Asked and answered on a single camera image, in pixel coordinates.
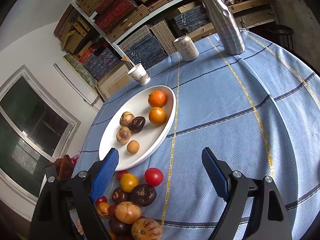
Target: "white paper cup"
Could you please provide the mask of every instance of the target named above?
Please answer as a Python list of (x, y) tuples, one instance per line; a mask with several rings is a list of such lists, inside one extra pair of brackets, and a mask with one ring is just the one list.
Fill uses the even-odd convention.
[(145, 86), (150, 81), (150, 77), (141, 63), (130, 69), (128, 75), (137, 81), (141, 86)]

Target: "table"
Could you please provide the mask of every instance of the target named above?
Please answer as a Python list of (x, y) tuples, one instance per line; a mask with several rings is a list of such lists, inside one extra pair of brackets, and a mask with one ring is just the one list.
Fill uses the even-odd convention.
[[(176, 53), (152, 67), (146, 86), (131, 81), (104, 103), (85, 139), (74, 175), (99, 160), (102, 134), (128, 99), (155, 85), (173, 89), (176, 127), (129, 170), (141, 181), (148, 167), (164, 173), (155, 202), (143, 208), (144, 216), (164, 225), (162, 239), (207, 239), (222, 214), (225, 202), (201, 162), (204, 147), (246, 177), (274, 178), (293, 239), (303, 236), (320, 209), (320, 79), (280, 46), (249, 31), (242, 36), (246, 50), (240, 55), (226, 54), (215, 34), (196, 42), (196, 60), (184, 62)], [(107, 198), (117, 186), (113, 177)], [(244, 234), (251, 204), (248, 198), (235, 239)]]

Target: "orange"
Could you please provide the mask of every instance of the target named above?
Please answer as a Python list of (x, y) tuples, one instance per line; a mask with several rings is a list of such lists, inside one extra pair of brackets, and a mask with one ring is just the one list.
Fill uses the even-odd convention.
[(148, 103), (151, 107), (162, 107), (167, 102), (165, 93), (160, 90), (153, 91), (148, 98)]
[(161, 125), (167, 119), (167, 113), (160, 107), (153, 107), (149, 112), (149, 120), (155, 125)]
[(135, 186), (139, 185), (139, 179), (131, 173), (126, 173), (121, 177), (119, 184), (121, 190), (130, 193)]

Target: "window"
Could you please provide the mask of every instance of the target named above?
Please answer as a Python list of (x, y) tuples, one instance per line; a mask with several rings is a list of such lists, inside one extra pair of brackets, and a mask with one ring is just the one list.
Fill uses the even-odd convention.
[(33, 201), (44, 167), (63, 154), (79, 126), (50, 97), (25, 66), (0, 89), (0, 175)]

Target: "window frame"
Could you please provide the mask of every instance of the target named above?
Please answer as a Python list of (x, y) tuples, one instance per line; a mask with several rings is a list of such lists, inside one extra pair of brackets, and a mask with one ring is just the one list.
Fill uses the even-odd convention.
[[(63, 118), (67, 123), (67, 127), (61, 136), (57, 147), (52, 155), (52, 157), (45, 153), (42, 149), (40, 149), (35, 143), (33, 143), (22, 131), (13, 123), (13, 121), (9, 118), (6, 112), (0, 106), (0, 114), (4, 117), (7, 123), (13, 128), (13, 130), (22, 138), (31, 148), (33, 148), (40, 155), (45, 157), (51, 162), (54, 162), (57, 158), (62, 157), (67, 153), (67, 150), (71, 144), (71, 141), (78, 130), (81, 122), (76, 119), (69, 111), (67, 111), (61, 104), (54, 99), (49, 92), (36, 80), (36, 78), (32, 75), (30, 70), (23, 65), (20, 67), (15, 73), (12, 74), (10, 78), (6, 80), (6, 82), (0, 87), (0, 101), (4, 97), (4, 95), (10, 90), (10, 88), (21, 78), (23, 77), (30, 87), (38, 94), (38, 96), (49, 106), (53, 111), (55, 111), (61, 118)], [(11, 179), (1, 168), (0, 168), (0, 179), (15, 193), (19, 196), (27, 200), (33, 205), (36, 205), (38, 198), (23, 187), (21, 187), (18, 183), (16, 183), (13, 179)], [(42, 181), (42, 185), (40, 188), (40, 192), (44, 184), (46, 183), (46, 176), (44, 175), (44, 179)]]

